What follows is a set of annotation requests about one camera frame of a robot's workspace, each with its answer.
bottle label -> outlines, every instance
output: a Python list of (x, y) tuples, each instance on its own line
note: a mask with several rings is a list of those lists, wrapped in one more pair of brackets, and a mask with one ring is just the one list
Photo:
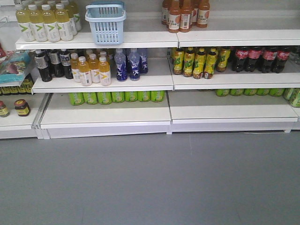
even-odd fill
[(21, 28), (22, 37), (25, 41), (34, 41), (35, 37), (31, 29), (30, 22), (18, 23)]
[(73, 39), (73, 33), (71, 23), (69, 22), (57, 22), (58, 30), (60, 32), (60, 38), (63, 41), (70, 41)]
[(169, 29), (178, 30), (180, 24), (180, 15), (169, 14)]
[(198, 24), (205, 25), (208, 22), (208, 17), (210, 16), (210, 11), (209, 10), (198, 10)]

white shelf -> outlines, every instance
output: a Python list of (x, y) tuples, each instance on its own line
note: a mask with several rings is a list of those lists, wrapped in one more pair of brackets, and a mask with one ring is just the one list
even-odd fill
[(226, 96), (214, 91), (169, 91), (172, 132), (284, 130), (298, 115), (282, 97)]
[(221, 88), (294, 88), (300, 87), (300, 68), (287, 61), (282, 73), (234, 72), (231, 64), (223, 73), (215, 72), (211, 79), (194, 79), (172, 75), (175, 90), (221, 89)]
[(72, 106), (68, 94), (55, 93), (41, 121), (44, 138), (169, 132), (168, 102), (123, 102)]

shelf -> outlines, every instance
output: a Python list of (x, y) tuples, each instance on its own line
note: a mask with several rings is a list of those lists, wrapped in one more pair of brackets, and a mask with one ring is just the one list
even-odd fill
[(229, 65), (225, 72), (215, 72), (211, 79), (194, 79), (183, 75), (172, 75), (175, 90), (221, 89), (221, 88), (295, 88), (300, 87), (300, 68), (287, 61), (282, 73), (258, 71), (236, 73)]
[(168, 102), (123, 102), (72, 106), (68, 94), (55, 93), (41, 121), (44, 138), (169, 132)]
[(298, 115), (282, 97), (226, 96), (214, 91), (169, 91), (172, 132), (284, 130)]
[(50, 82), (43, 82), (38, 78), (32, 91), (33, 93), (70, 93), (70, 92), (105, 92), (105, 91), (136, 91), (136, 90), (173, 90), (173, 80), (166, 58), (148, 59), (149, 71), (141, 75), (139, 81), (131, 81), (129, 78), (120, 82), (116, 79), (116, 73), (112, 70), (112, 84), (101, 86), (93, 83), (84, 87), (74, 80), (65, 77), (55, 77)]

orange bottle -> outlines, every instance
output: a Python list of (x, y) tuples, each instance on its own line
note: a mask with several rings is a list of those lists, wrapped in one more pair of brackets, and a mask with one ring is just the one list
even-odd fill
[(208, 17), (210, 16), (209, 0), (201, 0), (198, 7), (197, 27), (207, 27)]
[(180, 8), (179, 0), (172, 0), (172, 4), (169, 12), (169, 32), (177, 33), (180, 25)]

beverage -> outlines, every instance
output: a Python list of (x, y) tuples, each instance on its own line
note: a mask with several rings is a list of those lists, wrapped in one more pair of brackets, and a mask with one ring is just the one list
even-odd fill
[(244, 63), (249, 54), (248, 46), (239, 46), (235, 50), (235, 57), (232, 60), (232, 70), (241, 72), (244, 69)]
[(38, 10), (36, 5), (28, 5), (28, 9), (30, 10), (29, 18), (34, 30), (35, 39), (38, 42), (44, 42), (48, 40), (41, 11)]
[(18, 21), (18, 25), (21, 29), (22, 38), (24, 41), (34, 41), (34, 31), (30, 24), (30, 13), (28, 10), (24, 9), (22, 5), (16, 5), (15, 16)]
[(46, 55), (45, 52), (42, 52), (41, 50), (37, 49), (34, 59), (35, 59), (37, 68), (39, 70), (39, 73), (41, 75), (42, 81), (49, 82), (52, 80), (52, 76), (49, 73), (48, 60), (46, 59), (45, 55)]
[(201, 0), (198, 7), (197, 27), (206, 28), (210, 16), (209, 0)]
[(94, 53), (90, 54), (89, 67), (92, 82), (100, 83), (99, 60), (97, 60), (97, 56)]
[(108, 62), (106, 61), (106, 57), (101, 56), (99, 58), (99, 72), (100, 72), (100, 82), (103, 86), (108, 86), (112, 83), (111, 80), (111, 69), (109, 67)]
[(60, 31), (60, 38), (63, 41), (70, 41), (73, 39), (71, 22), (67, 11), (63, 4), (56, 4), (55, 17), (57, 20), (58, 29)]
[(81, 84), (83, 86), (92, 85), (92, 77), (90, 75), (90, 67), (84, 56), (78, 58), (78, 70), (80, 75)]

